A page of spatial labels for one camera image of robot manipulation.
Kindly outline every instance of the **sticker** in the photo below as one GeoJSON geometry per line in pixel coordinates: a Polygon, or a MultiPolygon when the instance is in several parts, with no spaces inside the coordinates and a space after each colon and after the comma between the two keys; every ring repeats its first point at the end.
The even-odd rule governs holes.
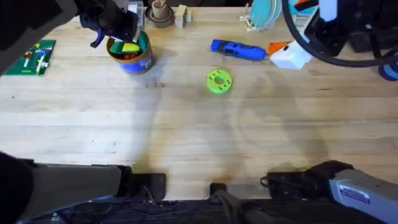
{"type": "Polygon", "coordinates": [[[148,68],[152,64],[152,59],[150,58],[149,61],[145,64],[145,68],[148,68]]]}
{"type": "Polygon", "coordinates": [[[339,189],[340,189],[340,193],[344,196],[353,198],[355,200],[359,200],[361,202],[370,204],[370,198],[369,198],[369,194],[362,192],[360,190],[356,190],[352,187],[347,187],[344,185],[339,185],[339,189]]]}

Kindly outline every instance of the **white object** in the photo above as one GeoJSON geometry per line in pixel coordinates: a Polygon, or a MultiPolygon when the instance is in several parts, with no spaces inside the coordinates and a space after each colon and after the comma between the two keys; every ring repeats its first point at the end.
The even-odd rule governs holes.
{"type": "Polygon", "coordinates": [[[282,11],[282,1],[281,0],[266,0],[270,2],[270,11],[269,14],[267,15],[267,19],[264,23],[263,26],[256,27],[254,25],[254,22],[259,21],[261,17],[263,16],[262,14],[257,15],[252,17],[252,6],[250,7],[250,11],[248,12],[249,4],[246,4],[246,7],[244,8],[244,13],[242,16],[239,17],[239,21],[245,22],[247,25],[246,32],[260,32],[263,30],[267,30],[271,27],[273,27],[273,23],[276,21],[276,19],[279,17],[281,11],[282,11]]]}
{"type": "Polygon", "coordinates": [[[179,5],[175,13],[174,24],[176,27],[183,29],[186,23],[187,6],[179,5]]]}
{"type": "Polygon", "coordinates": [[[137,8],[138,8],[137,4],[129,5],[129,11],[133,13],[137,13],[137,8]]]}
{"type": "Polygon", "coordinates": [[[329,22],[337,17],[337,0],[319,0],[319,16],[329,22]]]}
{"type": "Polygon", "coordinates": [[[29,58],[26,57],[26,58],[25,58],[25,62],[24,62],[24,67],[25,67],[25,68],[26,68],[26,66],[27,66],[28,63],[29,63],[29,58]]]}
{"type": "Polygon", "coordinates": [[[306,63],[311,61],[312,56],[301,46],[293,41],[284,48],[273,53],[270,57],[279,68],[300,70],[306,63]]]}
{"type": "Polygon", "coordinates": [[[40,58],[39,64],[37,65],[37,68],[36,68],[36,72],[39,72],[40,68],[42,67],[44,57],[45,57],[45,54],[43,54],[42,57],[40,58]]]}
{"type": "Polygon", "coordinates": [[[192,10],[188,9],[187,15],[185,15],[186,22],[192,22],[192,10]]]}

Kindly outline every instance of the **black cable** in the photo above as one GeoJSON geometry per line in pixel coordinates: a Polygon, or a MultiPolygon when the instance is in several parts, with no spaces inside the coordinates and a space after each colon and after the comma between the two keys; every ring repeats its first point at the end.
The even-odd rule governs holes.
{"type": "Polygon", "coordinates": [[[142,212],[142,211],[140,211],[140,210],[137,210],[137,209],[131,207],[130,204],[128,204],[127,206],[129,207],[130,211],[133,211],[133,212],[135,212],[135,213],[137,213],[137,214],[145,215],[145,216],[148,216],[148,217],[151,217],[151,218],[152,218],[152,217],[161,217],[161,216],[164,216],[164,215],[172,215],[172,214],[181,213],[181,212],[186,212],[186,211],[189,211],[189,210],[190,210],[189,208],[186,208],[186,209],[181,209],[181,210],[177,210],[177,211],[164,212],[164,213],[160,213],[160,214],[151,214],[151,213],[149,213],[149,212],[142,212]]]}
{"type": "Polygon", "coordinates": [[[119,208],[117,208],[117,209],[113,210],[112,212],[110,212],[111,209],[112,209],[112,205],[114,205],[114,203],[111,203],[111,205],[108,208],[108,211],[104,215],[102,215],[101,217],[97,218],[94,221],[91,221],[91,224],[102,223],[104,220],[109,218],[109,216],[114,215],[115,213],[119,212],[123,208],[123,206],[125,206],[124,203],[120,203],[119,204],[119,208]]]}
{"type": "Polygon", "coordinates": [[[374,58],[380,58],[381,57],[381,52],[380,52],[380,46],[379,46],[379,42],[377,41],[377,36],[375,33],[370,33],[369,34],[369,40],[371,43],[371,47],[372,47],[372,52],[373,52],[373,56],[374,58]]]}
{"type": "Polygon", "coordinates": [[[204,1],[205,1],[205,0],[201,0],[201,1],[199,2],[198,6],[201,6],[202,3],[203,3],[204,1]]]}
{"type": "Polygon", "coordinates": [[[143,224],[146,218],[147,218],[147,216],[146,216],[146,215],[143,215],[141,221],[139,222],[139,224],[143,224]]]}
{"type": "Polygon", "coordinates": [[[392,57],[381,57],[374,60],[342,60],[338,58],[333,58],[322,54],[321,52],[313,49],[301,36],[300,32],[297,30],[292,15],[289,9],[289,0],[282,0],[282,10],[284,13],[286,25],[289,28],[290,33],[292,34],[293,38],[296,42],[309,54],[312,56],[332,65],[342,66],[342,67],[356,67],[356,68],[363,68],[363,67],[372,67],[377,65],[384,65],[395,63],[398,61],[398,56],[392,57]]]}

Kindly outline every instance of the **wooden table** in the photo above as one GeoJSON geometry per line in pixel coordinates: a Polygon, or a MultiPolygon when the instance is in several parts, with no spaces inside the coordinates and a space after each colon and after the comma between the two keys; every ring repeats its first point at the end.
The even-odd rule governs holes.
{"type": "Polygon", "coordinates": [[[313,59],[283,70],[210,52],[212,39],[265,49],[291,39],[282,17],[269,32],[246,35],[242,12],[194,8],[184,30],[147,26],[156,63],[145,75],[124,73],[104,42],[92,49],[95,33],[77,19],[55,29],[46,36],[57,44],[44,77],[0,78],[0,150],[37,162],[165,172],[171,200],[207,198],[217,181],[261,190],[270,169],[330,159],[398,183],[397,84],[374,68],[313,59]],[[206,89],[216,68],[233,76],[228,94],[206,89]]]}

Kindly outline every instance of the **green gear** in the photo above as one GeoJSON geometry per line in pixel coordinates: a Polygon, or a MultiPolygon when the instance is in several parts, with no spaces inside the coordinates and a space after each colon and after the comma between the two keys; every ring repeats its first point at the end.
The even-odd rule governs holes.
{"type": "Polygon", "coordinates": [[[216,94],[228,92],[232,87],[232,77],[224,70],[213,70],[206,77],[207,88],[216,94]]]}

